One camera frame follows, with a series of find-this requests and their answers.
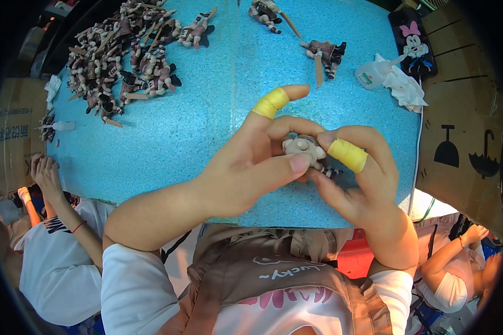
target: cardboard box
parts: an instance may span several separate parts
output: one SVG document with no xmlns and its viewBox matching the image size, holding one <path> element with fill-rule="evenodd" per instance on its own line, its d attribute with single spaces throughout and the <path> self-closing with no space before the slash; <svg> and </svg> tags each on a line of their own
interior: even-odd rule
<svg viewBox="0 0 503 335">
<path fill-rule="evenodd" d="M 6 79 L 0 92 L 0 195 L 33 183 L 30 161 L 46 153 L 40 120 L 47 111 L 45 80 Z"/>
<path fill-rule="evenodd" d="M 416 188 L 503 238 L 503 97 L 469 23 L 452 3 L 425 17 L 438 75 L 425 101 Z"/>
</svg>

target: umbrella symbol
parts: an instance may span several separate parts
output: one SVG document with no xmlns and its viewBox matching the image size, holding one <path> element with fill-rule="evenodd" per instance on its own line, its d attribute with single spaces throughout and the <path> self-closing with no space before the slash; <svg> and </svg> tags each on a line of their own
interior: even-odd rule
<svg viewBox="0 0 503 335">
<path fill-rule="evenodd" d="M 478 156 L 477 153 L 469 154 L 469 161 L 471 162 L 471 166 L 477 171 L 478 174 L 485 177 L 492 177 L 499 172 L 499 163 L 497 163 L 497 158 L 491 160 L 488 157 L 488 135 L 492 137 L 493 140 L 493 132 L 490 129 L 487 129 L 484 132 L 484 154 Z"/>
</svg>

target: pink bow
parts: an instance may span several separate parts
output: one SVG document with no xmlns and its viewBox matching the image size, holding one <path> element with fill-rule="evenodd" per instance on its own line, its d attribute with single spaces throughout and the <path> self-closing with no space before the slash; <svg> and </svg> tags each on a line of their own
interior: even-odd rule
<svg viewBox="0 0 503 335">
<path fill-rule="evenodd" d="M 411 34 L 421 35 L 421 32 L 419 31 L 419 29 L 417 29 L 416 21 L 412 21 L 410 23 L 410 28 L 408 28 L 407 26 L 400 26 L 400 29 L 402 30 L 402 35 L 404 37 L 407 37 Z"/>
</svg>

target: minnie mouse phone case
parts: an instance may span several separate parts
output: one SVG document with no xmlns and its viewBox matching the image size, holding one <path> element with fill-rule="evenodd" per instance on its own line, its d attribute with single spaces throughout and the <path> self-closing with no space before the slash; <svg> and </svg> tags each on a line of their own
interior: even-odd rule
<svg viewBox="0 0 503 335">
<path fill-rule="evenodd" d="M 438 73 L 436 60 L 415 9 L 403 8 L 389 13 L 388 17 L 399 54 L 408 55 L 401 62 L 403 72 L 416 80 L 435 76 Z"/>
</svg>

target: blue foam mat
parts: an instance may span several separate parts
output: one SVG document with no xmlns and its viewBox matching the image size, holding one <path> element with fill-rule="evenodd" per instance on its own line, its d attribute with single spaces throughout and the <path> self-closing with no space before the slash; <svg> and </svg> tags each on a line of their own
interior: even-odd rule
<svg viewBox="0 0 503 335">
<path fill-rule="evenodd" d="M 255 102 L 273 88 L 309 83 L 307 98 L 289 103 L 278 115 L 312 119 L 327 129 L 362 124 L 376 127 L 387 139 L 400 173 L 396 203 L 407 211 L 414 177 L 419 116 L 398 106 L 384 87 L 365 90 L 354 71 L 374 60 L 397 56 L 388 12 L 365 0 L 315 0 L 276 3 L 292 19 L 302 40 L 282 22 L 282 34 L 270 33 L 248 16 L 250 2 L 169 0 L 174 18 L 183 26 L 200 11 L 218 6 L 210 20 L 215 31 L 210 46 L 199 51 L 177 43 L 167 45 L 169 63 L 175 63 L 182 87 L 163 97 L 134 101 L 125 114 L 114 117 L 123 128 L 103 125 L 86 115 L 87 103 L 67 101 L 67 70 L 54 98 L 56 120 L 74 121 L 76 129 L 57 132 L 47 153 L 60 163 L 64 189 L 83 197 L 121 203 L 142 192 L 184 182 L 197 176 L 209 159 L 242 124 Z M 312 39 L 347 42 L 347 51 L 334 80 L 315 88 L 313 60 L 299 43 Z M 122 60 L 130 70 L 130 56 Z M 121 82 L 113 87 L 118 97 Z M 336 182 L 354 185 L 343 168 Z M 292 183 L 265 195 L 239 218 L 223 220 L 241 226 L 349 227 L 323 203 L 312 184 Z"/>
</svg>

